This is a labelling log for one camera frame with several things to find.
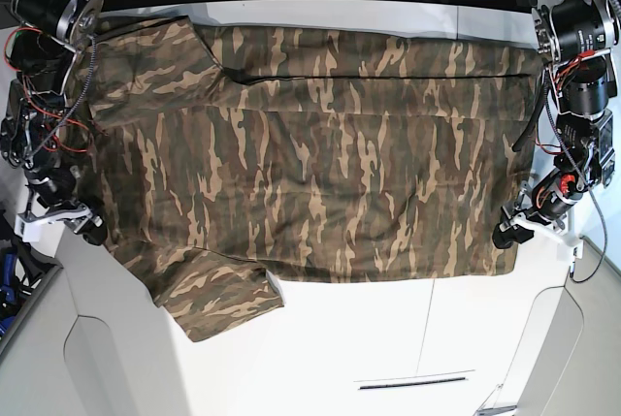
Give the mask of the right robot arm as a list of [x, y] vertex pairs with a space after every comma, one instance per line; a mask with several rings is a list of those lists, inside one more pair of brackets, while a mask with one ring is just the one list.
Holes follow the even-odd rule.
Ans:
[[[145, 240], [147, 224], [170, 245], [255, 259], [385, 244], [399, 227], [414, 246], [450, 231], [490, 242], [516, 175], [502, 145], [528, 109], [529, 50], [186, 18], [108, 19], [76, 46], [56, 33], [100, 1], [14, 0], [18, 95], [2, 131], [49, 216], [88, 243]], [[54, 126], [76, 122], [63, 81], [80, 47], [97, 56], [82, 108], [101, 183], [77, 193]]]

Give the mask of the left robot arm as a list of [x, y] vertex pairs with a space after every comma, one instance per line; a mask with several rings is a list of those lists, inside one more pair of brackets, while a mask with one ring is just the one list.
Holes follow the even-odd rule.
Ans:
[[612, 50], [620, 41], [620, 0], [537, 0], [533, 19], [544, 58], [534, 111], [513, 145], [519, 151], [547, 113], [557, 143], [547, 148], [553, 168], [535, 187], [523, 183], [502, 207], [493, 242], [499, 249], [541, 232], [564, 242], [564, 219], [615, 171], [613, 117], [618, 94]]

